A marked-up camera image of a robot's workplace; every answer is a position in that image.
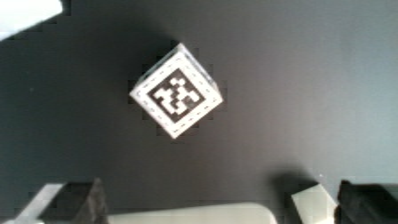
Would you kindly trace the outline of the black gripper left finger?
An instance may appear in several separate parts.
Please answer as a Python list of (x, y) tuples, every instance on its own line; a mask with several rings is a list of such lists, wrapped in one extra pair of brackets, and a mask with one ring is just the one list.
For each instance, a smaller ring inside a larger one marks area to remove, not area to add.
[(101, 179), (43, 186), (14, 224), (108, 224)]

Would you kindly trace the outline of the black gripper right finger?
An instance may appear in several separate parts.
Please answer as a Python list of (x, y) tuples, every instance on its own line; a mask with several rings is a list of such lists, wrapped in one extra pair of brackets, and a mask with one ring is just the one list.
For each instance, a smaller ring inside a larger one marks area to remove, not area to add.
[(341, 181), (338, 199), (322, 184), (291, 195), (302, 224), (398, 224), (398, 185)]

